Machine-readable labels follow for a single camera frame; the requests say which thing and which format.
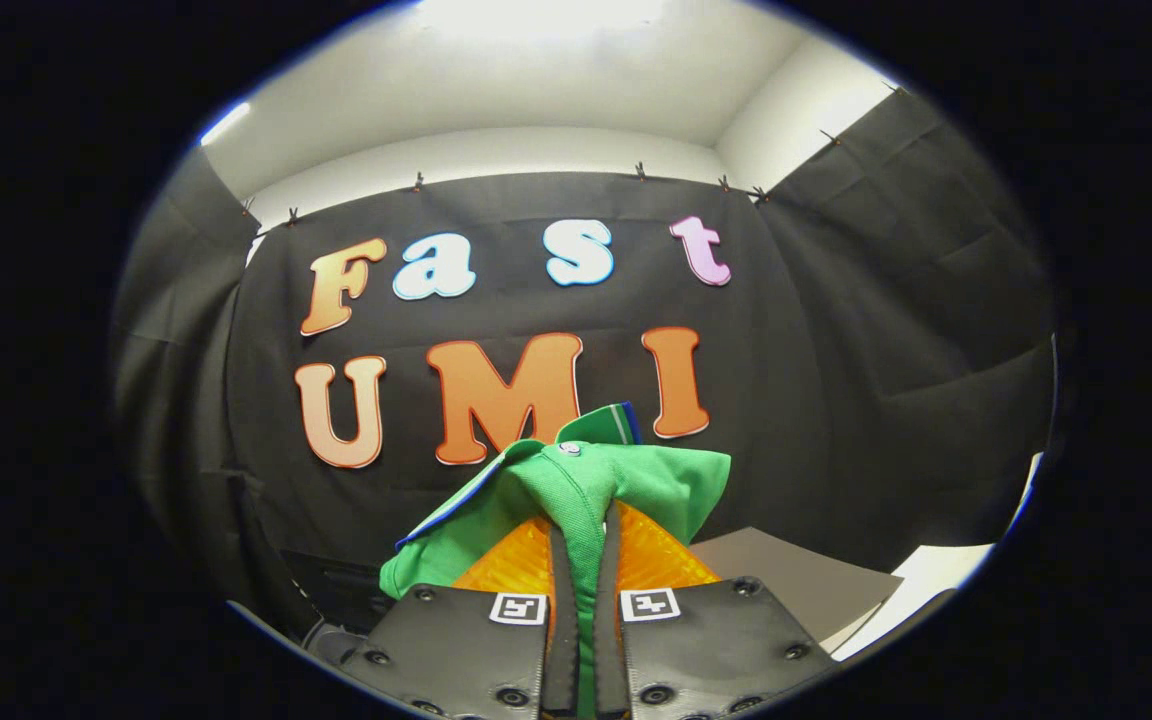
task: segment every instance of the black border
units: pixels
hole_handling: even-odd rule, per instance
[[[1043,228],[1062,448],[978,579],[782,714],[1152,714],[1152,5],[796,6],[972,128]],[[103,387],[147,197],[230,97],[366,8],[0,3],[0,714],[392,715],[198,589],[120,475]]]

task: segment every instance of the letter s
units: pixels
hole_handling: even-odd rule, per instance
[[[545,272],[563,287],[598,285],[612,274],[612,232],[598,220],[558,220],[541,241],[556,256],[545,263]]]

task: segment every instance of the pink letter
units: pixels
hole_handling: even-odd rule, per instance
[[[718,245],[718,233],[705,228],[698,217],[690,217],[669,225],[669,234],[682,238],[682,250],[687,253],[687,265],[705,285],[727,285],[732,271],[727,265],[714,262],[714,251],[710,245]]]

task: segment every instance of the black fabric backdrop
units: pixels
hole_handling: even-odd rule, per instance
[[[996,541],[1051,411],[1049,295],[1036,240],[982,156],[916,97],[888,97],[840,141],[760,205],[703,183],[545,173],[326,209],[271,232],[247,270],[251,223],[233,199],[200,210],[233,218],[215,243],[221,272],[183,263],[179,250],[182,264],[156,265],[168,249],[138,241],[119,321],[159,341],[127,342],[143,347],[123,350],[118,395],[151,505],[227,597],[303,632],[312,611],[266,539],[374,568],[482,469],[435,460],[442,400],[425,351],[475,341],[508,381],[531,336],[571,332],[585,346],[581,410],[630,401],[646,442],[733,455],[726,495],[698,539],[755,525],[885,571],[919,544]],[[223,191],[210,169],[180,172]],[[727,286],[702,283],[669,236],[687,215],[721,236]],[[616,258],[607,281],[559,287],[545,274],[541,232],[567,218],[607,223]],[[475,287],[453,300],[399,300],[391,283],[402,250],[435,232],[470,240]],[[174,237],[200,251],[187,228]],[[347,301],[353,319],[302,338],[311,260],[371,237],[388,255],[370,266],[364,295]],[[173,283],[180,290],[164,289]],[[164,306],[157,297],[174,297],[172,321],[191,329],[146,329],[165,323],[149,310]],[[664,325],[700,334],[696,379],[712,418],[673,441],[650,430],[655,369],[639,341]],[[197,338],[194,355],[168,350],[181,338]],[[332,468],[308,447],[293,373],[308,363],[338,369],[329,402],[335,432],[349,438],[353,388],[340,369],[361,355],[387,361],[384,447],[366,468]]]

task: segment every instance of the foam letter cutout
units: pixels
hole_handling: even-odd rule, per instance
[[[335,369],[316,363],[296,370],[305,438],[314,455],[326,464],[362,468],[380,455],[380,400],[376,395],[376,386],[384,373],[384,357],[355,357],[344,364],[344,377],[353,381],[353,402],[358,418],[358,434],[347,442],[332,429],[328,386],[335,377]]]
[[[576,357],[581,350],[584,346],[573,334],[531,338],[507,386],[479,343],[456,341],[431,347],[425,361],[444,381],[444,445],[435,452],[439,462],[471,465],[488,456],[488,448],[473,437],[475,418],[497,452],[521,439],[530,414],[532,437],[553,444],[563,425],[579,418]]]
[[[425,258],[433,250],[434,255]],[[394,275],[394,295],[402,300],[425,300],[433,293],[456,297],[473,287],[470,241],[463,234],[445,232],[417,240],[403,250],[407,263]]]
[[[340,291],[347,290],[351,300],[357,300],[367,287],[367,265],[362,260],[379,263],[384,256],[385,241],[376,237],[311,263],[314,290],[310,295],[310,314],[301,324],[302,336],[310,338],[346,324],[353,310],[340,302]]]
[[[612,232],[598,220],[558,220],[545,228],[541,242],[558,256],[545,263],[545,272],[563,287],[598,285],[616,264],[606,247],[612,243]]]
[[[708,414],[696,392],[691,350],[700,336],[691,328],[654,328],[643,333],[643,347],[655,357],[660,416],[652,425],[664,439],[694,435],[708,427]]]
[[[714,249],[718,245],[718,233],[705,228],[698,217],[690,217],[669,225],[669,234],[682,238],[682,250],[687,253],[687,265],[691,266],[700,282],[722,286],[732,279],[732,270],[727,265],[714,262]]]

